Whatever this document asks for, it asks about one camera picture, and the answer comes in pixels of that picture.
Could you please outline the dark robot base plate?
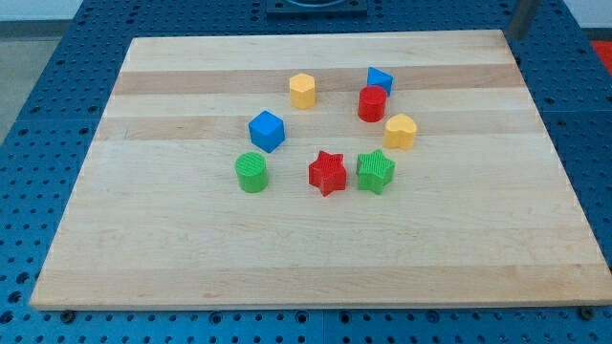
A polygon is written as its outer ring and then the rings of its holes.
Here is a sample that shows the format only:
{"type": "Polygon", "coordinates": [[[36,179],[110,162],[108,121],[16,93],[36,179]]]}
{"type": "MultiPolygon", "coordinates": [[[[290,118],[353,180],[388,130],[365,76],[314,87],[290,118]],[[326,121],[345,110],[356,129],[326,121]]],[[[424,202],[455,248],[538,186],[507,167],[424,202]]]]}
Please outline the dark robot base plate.
{"type": "Polygon", "coordinates": [[[266,14],[271,17],[291,15],[365,14],[367,0],[267,0],[266,14]]]}

